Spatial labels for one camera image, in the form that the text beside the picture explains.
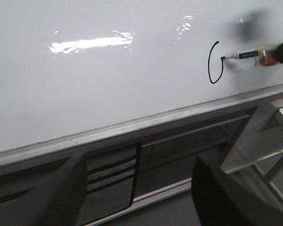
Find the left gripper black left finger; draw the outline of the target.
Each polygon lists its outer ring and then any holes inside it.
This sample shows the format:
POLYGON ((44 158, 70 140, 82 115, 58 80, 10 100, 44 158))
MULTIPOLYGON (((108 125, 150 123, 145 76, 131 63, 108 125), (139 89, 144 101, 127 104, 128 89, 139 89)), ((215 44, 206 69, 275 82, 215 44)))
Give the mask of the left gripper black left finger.
POLYGON ((40 185, 0 206, 0 226, 74 226, 86 188, 86 161, 76 153, 40 185))

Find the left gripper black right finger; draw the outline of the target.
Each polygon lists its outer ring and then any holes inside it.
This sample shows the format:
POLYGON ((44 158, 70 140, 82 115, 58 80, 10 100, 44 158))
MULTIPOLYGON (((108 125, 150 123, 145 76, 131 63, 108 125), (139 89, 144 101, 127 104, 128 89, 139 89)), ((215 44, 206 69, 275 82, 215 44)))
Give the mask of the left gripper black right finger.
POLYGON ((191 195, 203 226, 283 226, 283 213, 197 155, 191 195))

